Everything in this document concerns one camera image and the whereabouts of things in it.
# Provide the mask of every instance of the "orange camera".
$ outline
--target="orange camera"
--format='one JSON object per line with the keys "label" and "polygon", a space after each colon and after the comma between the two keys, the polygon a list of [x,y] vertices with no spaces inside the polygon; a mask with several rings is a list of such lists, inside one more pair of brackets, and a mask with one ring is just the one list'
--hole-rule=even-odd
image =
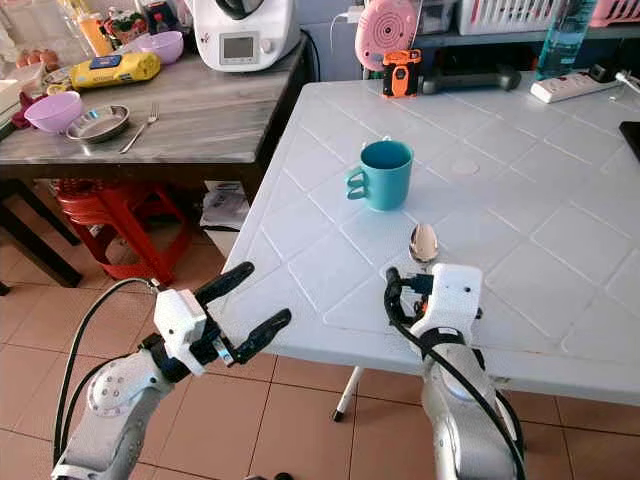
{"label": "orange camera", "polygon": [[416,96],[421,62],[419,49],[385,53],[382,94],[387,97]]}

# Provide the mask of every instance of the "pink basket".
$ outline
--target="pink basket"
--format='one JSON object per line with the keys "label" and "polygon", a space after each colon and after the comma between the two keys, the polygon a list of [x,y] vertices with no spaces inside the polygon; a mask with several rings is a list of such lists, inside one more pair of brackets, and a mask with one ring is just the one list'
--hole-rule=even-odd
{"label": "pink basket", "polygon": [[622,22],[640,22],[640,0],[600,0],[589,25],[606,27]]}

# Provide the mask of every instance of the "yellow package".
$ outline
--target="yellow package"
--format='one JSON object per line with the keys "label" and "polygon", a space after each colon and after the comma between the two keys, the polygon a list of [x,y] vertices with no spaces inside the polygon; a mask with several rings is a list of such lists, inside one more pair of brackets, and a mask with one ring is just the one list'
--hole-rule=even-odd
{"label": "yellow package", "polygon": [[149,80],[160,71],[160,65],[155,53],[107,55],[74,65],[69,76],[74,89],[106,87]]}

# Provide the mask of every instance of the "black cable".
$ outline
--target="black cable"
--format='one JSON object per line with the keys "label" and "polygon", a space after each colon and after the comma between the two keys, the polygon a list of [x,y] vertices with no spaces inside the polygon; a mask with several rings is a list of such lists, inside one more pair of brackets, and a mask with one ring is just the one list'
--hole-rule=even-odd
{"label": "black cable", "polygon": [[82,340],[82,335],[84,334],[87,325],[91,321],[91,317],[96,313],[98,308],[109,298],[115,291],[120,288],[128,285],[129,283],[144,283],[149,288],[154,289],[155,286],[151,283],[151,281],[146,280],[144,278],[127,278],[125,280],[120,280],[115,283],[109,290],[104,292],[98,300],[91,306],[89,311],[85,314],[78,326],[78,330],[76,331],[76,335],[73,338],[73,344],[71,346],[71,351],[69,352],[69,359],[67,360],[67,366],[64,372],[64,379],[62,381],[62,386],[60,387],[60,394],[58,396],[58,410],[56,412],[56,421],[53,427],[53,465],[58,463],[60,459],[60,455],[62,455],[62,450],[60,449],[60,441],[61,441],[61,433],[62,433],[62,424],[64,420],[64,404],[67,401],[67,392],[69,390],[69,383],[71,382],[71,373],[73,372],[73,364],[76,360],[76,354],[78,353],[78,347],[80,346],[80,341]]}
{"label": "black cable", "polygon": [[[411,343],[417,346],[421,352],[423,352],[423,346],[420,343],[420,340],[418,338],[416,338],[401,323],[397,322],[393,318],[390,318],[390,320],[393,326],[398,329],[398,331],[402,334],[403,337],[405,337],[407,340],[409,340]],[[516,447],[514,441],[511,439],[511,435],[509,434],[505,426],[500,421],[500,418],[498,418],[498,415],[496,414],[495,410],[491,407],[491,405],[489,405],[489,402],[485,400],[485,398],[482,396],[480,392],[478,392],[478,390],[473,386],[473,384],[471,384],[471,382],[469,382],[469,380],[467,380],[466,377],[462,375],[462,373],[460,373],[460,371],[456,367],[451,365],[446,358],[444,358],[442,355],[440,355],[438,352],[432,349],[426,350],[424,351],[424,353],[429,355],[433,360],[439,363],[447,372],[449,372],[451,376],[453,376],[465,388],[465,390],[469,392],[469,394],[474,398],[474,400],[478,402],[480,407],[489,416],[493,424],[496,426],[496,428],[502,435],[502,438],[507,444],[507,447],[509,447],[511,456],[513,457],[516,464],[516,469],[518,472],[517,473],[518,480],[526,480],[527,475],[524,469],[524,461],[522,460],[522,455],[518,451],[518,448]]]}
{"label": "black cable", "polygon": [[320,54],[318,53],[318,47],[316,46],[316,42],[313,40],[313,37],[308,31],[306,31],[304,28],[301,28],[300,31],[304,33],[307,36],[307,38],[311,41],[311,46],[313,47],[313,51],[316,54],[316,63],[318,64],[318,68],[316,70],[316,81],[320,82],[322,81],[322,73],[320,71]]}
{"label": "black cable", "polygon": [[518,418],[518,415],[516,414],[514,408],[511,406],[502,392],[500,392],[500,390],[496,390],[496,397],[509,414],[509,417],[511,417],[511,423],[513,423],[513,428],[515,429],[516,434],[516,447],[518,447],[520,455],[522,456],[522,458],[524,458],[524,435],[522,434],[522,425],[520,424],[520,419]]}
{"label": "black cable", "polygon": [[91,370],[89,370],[89,373],[87,373],[82,380],[80,380],[80,383],[78,383],[78,385],[76,386],[76,389],[73,392],[73,395],[71,396],[71,400],[69,401],[69,406],[67,407],[67,415],[64,420],[64,428],[62,429],[62,436],[60,438],[61,452],[64,452],[65,449],[67,448],[67,439],[69,438],[69,430],[71,429],[71,419],[73,418],[73,411],[76,408],[76,403],[78,402],[78,398],[80,397],[80,394],[82,393],[82,389],[84,388],[84,386],[87,384],[89,380],[91,380],[91,377],[93,377],[96,374],[96,372],[100,370],[102,367],[104,367],[106,364],[108,364],[109,362],[112,362],[113,360],[118,360],[120,358],[125,358],[128,356],[129,354],[120,355],[119,357],[115,357],[115,358],[112,358],[111,360],[102,362],[100,365],[96,365]]}

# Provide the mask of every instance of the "white basket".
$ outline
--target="white basket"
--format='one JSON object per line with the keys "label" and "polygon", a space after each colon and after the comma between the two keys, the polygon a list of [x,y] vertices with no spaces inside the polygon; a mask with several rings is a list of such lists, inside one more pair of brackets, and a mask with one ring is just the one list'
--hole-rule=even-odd
{"label": "white basket", "polygon": [[532,32],[549,28],[559,0],[461,0],[460,35]]}
{"label": "white basket", "polygon": [[453,7],[458,0],[424,0],[418,34],[446,32],[451,25]]}

